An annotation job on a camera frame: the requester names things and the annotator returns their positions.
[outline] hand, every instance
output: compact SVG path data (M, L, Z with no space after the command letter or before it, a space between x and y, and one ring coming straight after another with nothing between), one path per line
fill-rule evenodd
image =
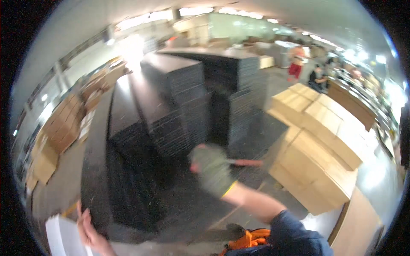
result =
M236 182L230 176L230 165L219 146L200 144L189 154L191 171L198 173L199 183L205 191L217 198L223 197Z
M81 212L81 203L77 202L77 228L81 242L85 246L98 251L102 256L116 256L108 241L100 235L91 224L90 209Z

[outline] gloved hand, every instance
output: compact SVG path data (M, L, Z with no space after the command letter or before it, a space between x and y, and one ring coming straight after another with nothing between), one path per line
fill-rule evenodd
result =
M222 148L216 145L200 144L189 154L191 169L198 173L201 188L217 198L236 182L230 176L230 165Z

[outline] red pants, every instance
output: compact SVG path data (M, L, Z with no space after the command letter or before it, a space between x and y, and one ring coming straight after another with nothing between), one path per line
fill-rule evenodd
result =
M296 79L299 79L299 75L301 74L302 66L296 65L294 63L290 64L289 68L289 75L294 75Z

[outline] orange bag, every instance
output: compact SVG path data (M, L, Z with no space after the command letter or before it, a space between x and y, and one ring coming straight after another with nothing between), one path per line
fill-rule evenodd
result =
M256 229L254 231L245 230L245 235L236 241L230 241L227 245L229 250L245 249L258 245L268 244L266 239L271 231L269 229ZM224 249L219 256L224 256L227 249Z

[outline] blue sleeve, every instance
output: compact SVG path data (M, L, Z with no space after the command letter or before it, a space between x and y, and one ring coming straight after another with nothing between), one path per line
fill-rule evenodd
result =
M329 243L316 231L306 230L289 211L282 211L271 222L269 243L281 255L333 256Z

